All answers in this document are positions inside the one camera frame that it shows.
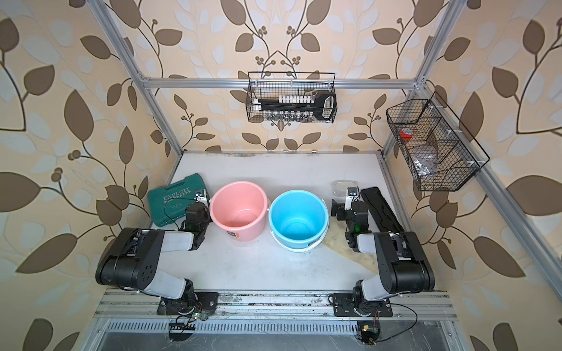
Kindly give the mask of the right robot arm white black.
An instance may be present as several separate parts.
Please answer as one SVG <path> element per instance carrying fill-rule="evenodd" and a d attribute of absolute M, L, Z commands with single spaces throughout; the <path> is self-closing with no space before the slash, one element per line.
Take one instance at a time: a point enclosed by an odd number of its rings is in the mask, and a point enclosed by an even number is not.
<path fill-rule="evenodd" d="M 431 291 L 435 276 L 413 232 L 405 232 L 386 200 L 331 204 L 331 215 L 345 222 L 345 240 L 354 251 L 376 256 L 378 274 L 360 279 L 347 310 L 370 317 L 384 301 L 401 293 Z"/>

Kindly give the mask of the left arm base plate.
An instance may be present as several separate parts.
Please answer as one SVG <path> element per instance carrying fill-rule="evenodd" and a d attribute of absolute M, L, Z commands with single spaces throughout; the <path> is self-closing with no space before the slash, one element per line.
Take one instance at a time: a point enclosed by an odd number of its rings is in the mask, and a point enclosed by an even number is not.
<path fill-rule="evenodd" d="M 157 308 L 157 315 L 177 316 L 203 314 L 209 317 L 218 307 L 218 292 L 194 292 L 179 300 L 161 298 Z"/>

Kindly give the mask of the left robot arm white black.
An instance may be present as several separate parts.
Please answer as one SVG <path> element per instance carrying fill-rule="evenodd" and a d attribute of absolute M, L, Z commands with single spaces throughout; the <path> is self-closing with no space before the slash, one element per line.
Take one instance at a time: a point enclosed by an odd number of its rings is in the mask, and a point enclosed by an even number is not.
<path fill-rule="evenodd" d="M 174 276 L 159 267 L 160 256 L 197 250 L 211 222 L 208 207 L 201 202 L 187 206 L 179 230 L 124 228 L 108 245 L 95 273 L 99 285 L 134 290 L 158 297 L 158 314 L 211 315 L 218 294 L 196 294 L 191 280 Z"/>

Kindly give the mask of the light blue plastic bucket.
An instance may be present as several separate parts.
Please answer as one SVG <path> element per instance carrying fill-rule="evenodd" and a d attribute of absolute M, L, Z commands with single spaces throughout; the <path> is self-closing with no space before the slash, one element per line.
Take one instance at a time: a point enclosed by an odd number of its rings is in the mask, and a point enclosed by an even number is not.
<path fill-rule="evenodd" d="M 326 203 L 304 190 L 282 193 L 269 208 L 272 237 L 285 250 L 302 253 L 316 248 L 329 229 Z"/>

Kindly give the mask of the beige cleaning cloth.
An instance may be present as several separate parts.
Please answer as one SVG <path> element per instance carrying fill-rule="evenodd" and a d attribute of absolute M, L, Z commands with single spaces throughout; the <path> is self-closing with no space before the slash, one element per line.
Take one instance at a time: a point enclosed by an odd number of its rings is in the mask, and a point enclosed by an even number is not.
<path fill-rule="evenodd" d="M 376 256 L 374 256 L 374 254 L 364 254 L 352 250 L 345 239 L 344 232 L 345 230 L 343 227 L 330 225 L 326 237 L 323 240 L 323 244 L 348 260 L 364 266 L 373 273 L 378 273 Z"/>

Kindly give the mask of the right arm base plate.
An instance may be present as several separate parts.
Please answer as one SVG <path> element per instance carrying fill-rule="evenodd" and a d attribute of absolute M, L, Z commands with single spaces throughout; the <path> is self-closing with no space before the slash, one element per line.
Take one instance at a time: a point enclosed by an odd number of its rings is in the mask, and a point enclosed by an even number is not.
<path fill-rule="evenodd" d="M 366 301 L 354 298 L 351 293 L 333 293 L 328 301 L 335 317 L 392 317 L 393 311 L 389 301 Z"/>

